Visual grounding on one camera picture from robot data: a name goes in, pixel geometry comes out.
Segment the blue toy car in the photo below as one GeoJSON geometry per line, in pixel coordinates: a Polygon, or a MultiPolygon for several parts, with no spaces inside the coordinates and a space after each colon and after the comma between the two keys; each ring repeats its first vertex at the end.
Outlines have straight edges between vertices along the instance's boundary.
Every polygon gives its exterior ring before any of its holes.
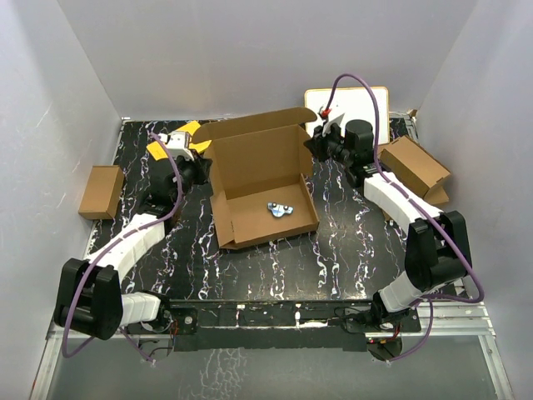
{"type": "Polygon", "coordinates": [[[280,204],[277,202],[269,202],[267,209],[274,218],[283,218],[288,215],[292,215],[294,208],[288,205],[280,204]]]}

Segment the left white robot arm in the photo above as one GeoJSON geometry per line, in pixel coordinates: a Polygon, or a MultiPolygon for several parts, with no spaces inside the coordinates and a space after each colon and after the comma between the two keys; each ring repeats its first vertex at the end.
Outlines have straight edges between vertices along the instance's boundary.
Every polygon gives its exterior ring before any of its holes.
{"type": "Polygon", "coordinates": [[[88,258],[71,258],[63,265],[53,312],[58,326],[102,340],[139,322],[155,333],[170,327],[172,312],[162,306],[161,296],[124,294],[122,280],[177,225],[181,200],[193,186],[208,183],[211,165],[200,155],[155,162],[129,224],[88,258]]]}

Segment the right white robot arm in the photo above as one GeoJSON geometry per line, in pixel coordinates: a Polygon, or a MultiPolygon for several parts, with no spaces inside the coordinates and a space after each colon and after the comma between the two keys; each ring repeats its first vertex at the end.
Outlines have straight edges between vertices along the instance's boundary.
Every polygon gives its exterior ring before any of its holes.
{"type": "Polygon", "coordinates": [[[368,121],[351,120],[344,128],[337,123],[317,126],[304,144],[317,161],[340,163],[349,184],[407,235],[404,271],[373,295],[368,310],[345,311],[344,317],[391,330],[417,303],[469,274],[465,219],[426,203],[382,166],[368,121]]]}

